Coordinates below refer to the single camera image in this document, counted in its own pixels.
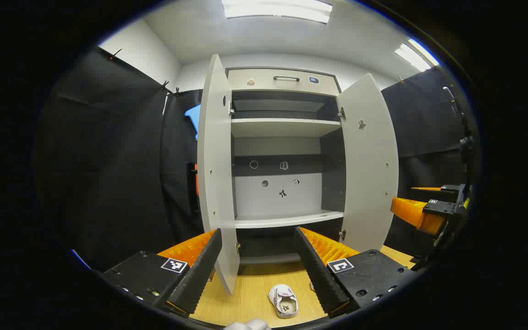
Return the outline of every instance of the drawer handle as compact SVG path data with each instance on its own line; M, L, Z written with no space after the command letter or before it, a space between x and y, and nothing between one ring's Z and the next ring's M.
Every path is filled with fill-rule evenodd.
M276 80L278 78L289 78L289 79L295 79L296 81L300 81L299 77L289 77L289 76L274 76L273 79Z

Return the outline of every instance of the blue object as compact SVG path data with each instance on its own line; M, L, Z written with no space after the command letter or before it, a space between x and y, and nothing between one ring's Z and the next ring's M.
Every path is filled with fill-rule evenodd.
M185 111L185 116L190 117L192 125L195 126L195 140L199 140L199 115L201 114L201 105L194 106Z

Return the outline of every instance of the wooden tabletop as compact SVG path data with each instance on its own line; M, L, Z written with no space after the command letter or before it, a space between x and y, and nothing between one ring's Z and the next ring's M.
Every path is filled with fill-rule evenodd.
M383 246L380 251L401 265L411 268L412 257ZM233 295L228 295L217 273L207 282L197 309L191 318L212 324L229 325L263 319L271 328L309 322L327 316L317 295L311 290L310 279L302 263L260 264L240 266ZM287 284L299 301L299 313L289 319L277 317L268 292L276 284Z

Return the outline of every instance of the orange object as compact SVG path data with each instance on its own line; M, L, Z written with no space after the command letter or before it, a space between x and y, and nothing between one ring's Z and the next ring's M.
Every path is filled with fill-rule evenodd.
M331 238L317 234L314 231L302 227L299 227L299 229L308 239L308 242L311 243L324 265L327 265L330 261L351 257L359 253L355 249L344 246L342 243L335 242Z
M411 189L418 189L418 190L434 190L434 191L436 191L436 192L440 192L440 191L441 191L441 188L424 188L424 187L419 188L419 187L413 187L413 188L411 188Z
M199 196L199 171L197 163L195 163L195 171L197 171L197 173L195 173L195 190L197 190L197 196Z
M189 267L192 267L195 261L197 261L197 257L199 257L199 254L201 251L203 251L203 248L207 242L209 242L211 236L213 236L214 233L215 230L211 230L205 234L195 236L190 240L186 240L171 248L165 249L164 251L158 253L158 255L164 258L172 258L184 261L189 265Z
M390 205L390 211L400 219L415 226L415 228L435 235L444 223L444 217L442 215L423 213L425 205L427 203L422 201L394 197L392 205Z

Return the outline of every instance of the white cabinet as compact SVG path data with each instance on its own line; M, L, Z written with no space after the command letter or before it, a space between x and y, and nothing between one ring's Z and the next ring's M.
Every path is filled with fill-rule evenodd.
M358 251L383 245L398 188L392 121L370 74L339 91L332 75L226 72L212 56L199 117L199 200L205 230L222 229L216 271L230 294L240 263L299 259L295 226L335 240L341 233Z

